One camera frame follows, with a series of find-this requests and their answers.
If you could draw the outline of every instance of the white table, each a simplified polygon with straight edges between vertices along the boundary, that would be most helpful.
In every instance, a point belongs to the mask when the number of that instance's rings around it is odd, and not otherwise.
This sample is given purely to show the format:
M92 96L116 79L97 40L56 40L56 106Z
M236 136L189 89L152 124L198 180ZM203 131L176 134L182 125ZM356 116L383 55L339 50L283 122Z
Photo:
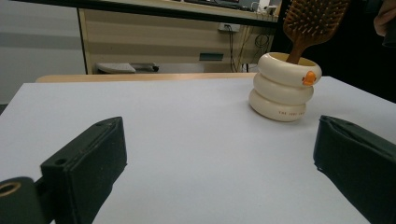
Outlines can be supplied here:
M0 180L30 176L95 122L122 116L128 165L94 223L368 223L313 150L320 115L396 143L396 104L330 77L304 117L248 104L251 78L27 83L0 116Z

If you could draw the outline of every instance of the wooden hairbrush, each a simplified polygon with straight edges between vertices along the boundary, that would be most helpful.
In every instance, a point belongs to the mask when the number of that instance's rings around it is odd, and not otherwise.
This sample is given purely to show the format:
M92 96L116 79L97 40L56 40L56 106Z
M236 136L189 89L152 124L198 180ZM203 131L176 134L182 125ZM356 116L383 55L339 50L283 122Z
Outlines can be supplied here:
M332 38L350 0L291 0L283 31L293 48L286 62L298 64L304 50Z

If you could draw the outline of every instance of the hairbrush bristles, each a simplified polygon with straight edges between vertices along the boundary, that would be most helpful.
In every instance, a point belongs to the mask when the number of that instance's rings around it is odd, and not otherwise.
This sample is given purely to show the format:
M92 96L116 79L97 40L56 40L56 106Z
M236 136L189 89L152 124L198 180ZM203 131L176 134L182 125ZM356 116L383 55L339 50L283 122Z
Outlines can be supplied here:
M335 34L350 0L292 0L283 30L293 42L288 63L298 63L303 51L328 41Z

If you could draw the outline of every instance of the stacked ring cup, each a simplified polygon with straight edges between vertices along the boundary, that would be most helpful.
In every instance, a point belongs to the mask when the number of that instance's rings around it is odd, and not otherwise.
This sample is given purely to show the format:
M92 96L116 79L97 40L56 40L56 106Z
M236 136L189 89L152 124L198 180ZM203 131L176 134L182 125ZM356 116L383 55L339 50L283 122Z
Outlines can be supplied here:
M305 58L287 63L289 54L270 52L259 59L259 73L253 79L249 103L259 114L279 121L300 119L306 102L321 78L320 67Z

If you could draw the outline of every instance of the person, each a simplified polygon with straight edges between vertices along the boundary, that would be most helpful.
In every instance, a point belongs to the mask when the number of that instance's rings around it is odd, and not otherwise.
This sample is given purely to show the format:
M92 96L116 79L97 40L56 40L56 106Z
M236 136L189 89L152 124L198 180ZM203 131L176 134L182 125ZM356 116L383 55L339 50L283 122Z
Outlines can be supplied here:
M376 33L385 36L388 24L392 20L396 20L396 0L384 0L378 15L374 18Z

